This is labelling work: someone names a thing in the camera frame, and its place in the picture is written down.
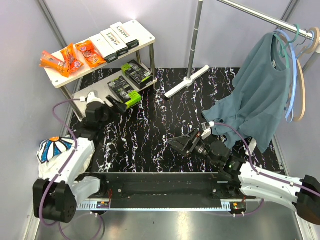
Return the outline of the orange razor pack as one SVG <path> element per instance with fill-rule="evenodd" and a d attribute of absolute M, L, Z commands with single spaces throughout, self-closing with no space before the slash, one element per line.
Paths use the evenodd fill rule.
<path fill-rule="evenodd" d="M 41 53 L 41 58 L 39 61 L 39 66 L 43 68 L 51 68 L 59 72 L 63 77 L 68 78 L 70 75 L 69 66 L 66 61 L 62 61 L 47 51 Z"/>
<path fill-rule="evenodd" d="M 70 74 L 76 72 L 79 68 L 81 68 L 84 65 L 80 60 L 77 59 L 74 50 L 74 45 L 72 43 L 70 43 L 67 47 L 62 49 L 60 53 L 62 54 L 66 65 L 66 70 L 62 73 L 62 76 L 68 78 Z"/>
<path fill-rule="evenodd" d="M 77 43 L 75 48 L 82 53 L 86 63 L 91 69 L 106 63 L 105 59 L 95 50 L 91 40 Z"/>

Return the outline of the white Harry's box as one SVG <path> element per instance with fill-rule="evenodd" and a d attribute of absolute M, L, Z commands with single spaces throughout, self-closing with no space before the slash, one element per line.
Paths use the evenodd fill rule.
<path fill-rule="evenodd" d="M 134 35 L 131 28 L 128 28 L 121 22 L 114 23 L 110 28 L 120 37 L 120 39 L 127 45 L 128 49 L 131 50 L 140 45 L 139 40 Z"/>
<path fill-rule="evenodd" d="M 111 28 L 103 30 L 100 33 L 115 50 L 118 57 L 123 56 L 129 52 L 128 46 Z"/>

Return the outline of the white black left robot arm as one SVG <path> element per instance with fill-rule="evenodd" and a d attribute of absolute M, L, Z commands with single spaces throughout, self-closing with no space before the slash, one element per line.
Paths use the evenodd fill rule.
<path fill-rule="evenodd" d="M 67 100 L 76 101 L 85 103 L 81 128 L 72 131 L 66 126 L 67 136 L 42 141 L 36 155 L 39 176 L 32 187 L 33 211 L 48 227 L 57 222 L 69 223 L 84 200 L 92 195 L 103 198 L 108 193 L 107 184 L 97 177 L 86 176 L 78 183 L 75 181 L 89 167 L 105 125 L 128 108 L 111 95 L 103 101 L 94 91 L 86 97 Z"/>

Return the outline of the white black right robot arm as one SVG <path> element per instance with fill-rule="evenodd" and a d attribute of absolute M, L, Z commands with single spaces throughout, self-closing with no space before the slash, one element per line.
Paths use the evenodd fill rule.
<path fill-rule="evenodd" d="M 304 178 L 290 177 L 251 165 L 243 158 L 232 155 L 221 141 L 206 144 L 197 130 L 173 137 L 168 144 L 189 157 L 197 155 L 217 168 L 227 185 L 228 195 L 258 197 L 277 203 L 296 212 L 303 220 L 320 223 L 320 183 L 310 175 Z"/>

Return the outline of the green black razor box shelved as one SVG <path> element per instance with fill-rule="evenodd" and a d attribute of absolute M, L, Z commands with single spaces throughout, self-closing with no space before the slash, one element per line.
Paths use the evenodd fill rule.
<path fill-rule="evenodd" d="M 136 60 L 131 60 L 122 65 L 121 70 L 122 73 L 140 90 L 154 80 L 153 75 Z"/>

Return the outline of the white H razor box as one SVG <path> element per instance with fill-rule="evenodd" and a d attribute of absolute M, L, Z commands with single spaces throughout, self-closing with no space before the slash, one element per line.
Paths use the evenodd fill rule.
<path fill-rule="evenodd" d="M 89 40 L 92 42 L 95 49 L 108 64 L 118 59 L 116 51 L 112 48 L 112 46 L 107 42 L 107 40 L 101 33 L 91 36 Z"/>

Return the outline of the green black razor box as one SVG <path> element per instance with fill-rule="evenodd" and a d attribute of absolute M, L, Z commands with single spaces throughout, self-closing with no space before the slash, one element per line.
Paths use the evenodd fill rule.
<path fill-rule="evenodd" d="M 123 76 L 113 79 L 108 82 L 107 85 L 110 91 L 115 94 L 117 99 L 126 105 L 126 109 L 135 106 L 142 100 L 141 95 L 134 90 Z"/>

